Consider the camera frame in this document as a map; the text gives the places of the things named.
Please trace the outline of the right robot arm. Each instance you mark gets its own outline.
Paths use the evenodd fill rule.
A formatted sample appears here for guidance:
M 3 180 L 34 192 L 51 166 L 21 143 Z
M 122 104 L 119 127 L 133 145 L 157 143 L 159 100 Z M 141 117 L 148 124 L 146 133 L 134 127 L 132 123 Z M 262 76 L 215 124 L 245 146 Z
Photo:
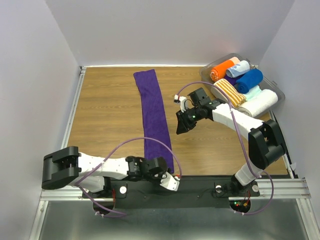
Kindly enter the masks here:
M 269 165 L 287 153 L 284 136 L 274 120 L 263 121 L 241 113 L 230 102 L 211 99 L 203 88 L 187 97 L 176 94 L 173 101 L 180 106 L 176 112 L 178 135 L 192 130 L 198 121 L 209 119 L 234 130 L 238 139 L 248 141 L 244 151 L 246 163 L 231 177 L 230 189 L 235 195 L 246 192 Z

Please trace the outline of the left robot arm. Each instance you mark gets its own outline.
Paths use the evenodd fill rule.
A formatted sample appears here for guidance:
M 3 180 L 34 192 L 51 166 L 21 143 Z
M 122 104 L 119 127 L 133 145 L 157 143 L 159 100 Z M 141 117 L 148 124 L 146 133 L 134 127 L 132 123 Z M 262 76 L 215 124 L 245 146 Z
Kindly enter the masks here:
M 111 179 L 146 180 L 170 191 L 179 187 L 179 181 L 170 174 L 163 157 L 151 160 L 136 156 L 105 159 L 81 153 L 78 147 L 70 146 L 43 158 L 41 187 L 44 190 L 80 186 L 106 197 L 111 193 Z

